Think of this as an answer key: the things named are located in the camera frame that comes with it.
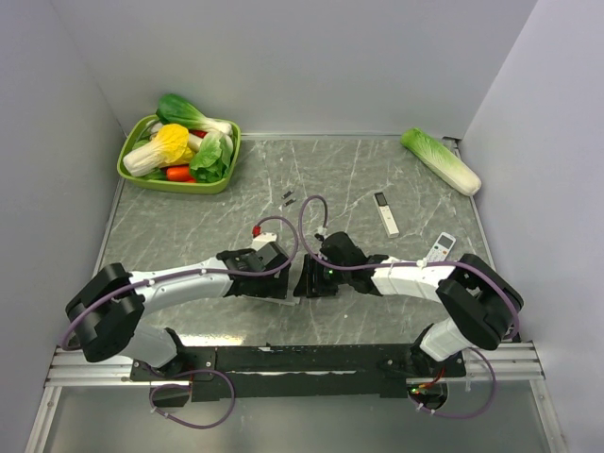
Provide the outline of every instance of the marble surface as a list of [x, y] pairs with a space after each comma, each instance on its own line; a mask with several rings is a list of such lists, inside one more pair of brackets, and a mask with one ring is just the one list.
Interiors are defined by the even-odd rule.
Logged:
[[[294, 190], [297, 201], [281, 208], [288, 190]], [[391, 205], [401, 232], [396, 239], [386, 237], [374, 192], [384, 192]], [[447, 231], [457, 238], [450, 258], [472, 252], [486, 260], [470, 200], [398, 141], [323, 139], [243, 141], [231, 183], [217, 195], [154, 192], [127, 182], [103, 262], [159, 270], [247, 247], [258, 219], [282, 213], [296, 224], [302, 200], [315, 193], [329, 203], [329, 231], [346, 231], [368, 255], [418, 260]], [[309, 209], [309, 233], [319, 226], [321, 214], [318, 205]], [[264, 230], [278, 232], [290, 250], [287, 227], [266, 225]], [[298, 252], [294, 268], [299, 269], [302, 256]], [[337, 297], [303, 299], [294, 307], [242, 297], [196, 300], [143, 321], [171, 327], [191, 345], [374, 344], [410, 343], [429, 323], [445, 318], [438, 303], [374, 297], [342, 287]]]

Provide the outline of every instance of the red object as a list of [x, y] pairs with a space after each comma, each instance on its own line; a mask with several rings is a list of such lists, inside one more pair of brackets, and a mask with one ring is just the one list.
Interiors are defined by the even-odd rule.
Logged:
[[208, 135], [208, 132], [206, 132], [205, 130], [191, 130], [190, 132], [193, 135], [199, 137], [200, 139], [203, 139], [206, 135]]
[[172, 182], [189, 182], [193, 177], [189, 174], [189, 165], [177, 165], [166, 170], [166, 178]]

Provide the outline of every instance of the green vegetable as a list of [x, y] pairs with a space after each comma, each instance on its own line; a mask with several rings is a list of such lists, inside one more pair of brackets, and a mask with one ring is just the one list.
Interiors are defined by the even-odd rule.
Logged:
[[209, 132], [189, 163], [189, 173], [199, 182], [220, 181], [228, 173], [232, 156], [233, 141], [230, 137], [221, 132]]
[[154, 181], [167, 181], [166, 174], [163, 173], [159, 168], [156, 168], [151, 173], [147, 173], [145, 176], [141, 176], [143, 179], [154, 180]]
[[472, 196], [480, 189], [478, 176], [442, 143], [421, 129], [409, 129], [401, 136], [400, 142], [458, 192]]
[[205, 130], [222, 132], [231, 135], [232, 126], [226, 121], [214, 120], [204, 116], [186, 99], [177, 94], [165, 94], [159, 99], [159, 107], [156, 111], [159, 120], [164, 123], [176, 123], [190, 130]]

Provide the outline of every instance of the gray marble tabletop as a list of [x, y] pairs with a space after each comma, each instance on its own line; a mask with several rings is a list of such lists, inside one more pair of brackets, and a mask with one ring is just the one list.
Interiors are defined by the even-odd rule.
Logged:
[[[288, 190], [297, 201], [282, 208], [281, 196]], [[391, 205], [400, 230], [396, 239], [386, 237], [374, 192], [384, 192]], [[103, 262], [159, 270], [244, 248], [257, 220], [283, 214], [296, 224], [302, 200], [315, 193], [329, 203], [329, 231], [346, 231], [367, 255], [418, 260], [446, 231], [457, 238], [451, 259], [471, 252], [486, 260], [470, 200], [397, 140], [322, 139], [243, 141], [230, 185], [216, 195], [161, 193], [126, 183]], [[309, 209], [309, 233], [321, 216], [320, 206]], [[271, 222], [264, 230], [279, 233], [291, 249], [287, 227]], [[294, 273], [302, 256], [298, 252]], [[445, 309], [435, 302], [342, 288], [337, 297], [303, 299], [295, 306], [242, 297], [195, 300], [143, 321], [173, 328], [189, 345], [376, 344], [410, 343], [429, 323], [445, 318]]]

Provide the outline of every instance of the green basket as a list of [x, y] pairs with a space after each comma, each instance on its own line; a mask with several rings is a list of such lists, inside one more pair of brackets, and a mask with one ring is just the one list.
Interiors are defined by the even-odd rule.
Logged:
[[230, 177], [233, 176], [235, 164], [237, 163], [237, 158], [239, 157], [239, 148], [242, 144], [242, 132], [239, 129], [239, 126], [232, 121], [229, 121], [229, 123], [231, 123], [233, 126], [233, 160], [230, 164], [230, 168], [228, 169], [228, 174], [220, 181], [209, 183], [196, 182], [194, 184], [191, 182], [156, 181], [135, 177], [128, 172], [124, 166], [124, 156], [132, 151], [132, 146], [134, 146], [134, 143], [141, 137], [144, 130], [158, 119], [159, 118], [156, 115], [145, 116], [134, 126], [130, 132], [130, 135], [128, 135], [126, 143], [124, 143], [124, 146], [122, 147], [120, 158], [117, 160], [117, 173], [128, 181], [132, 181], [133, 184], [145, 189], [151, 189], [153, 191], [212, 194], [220, 193], [226, 189], [228, 182], [230, 181]]

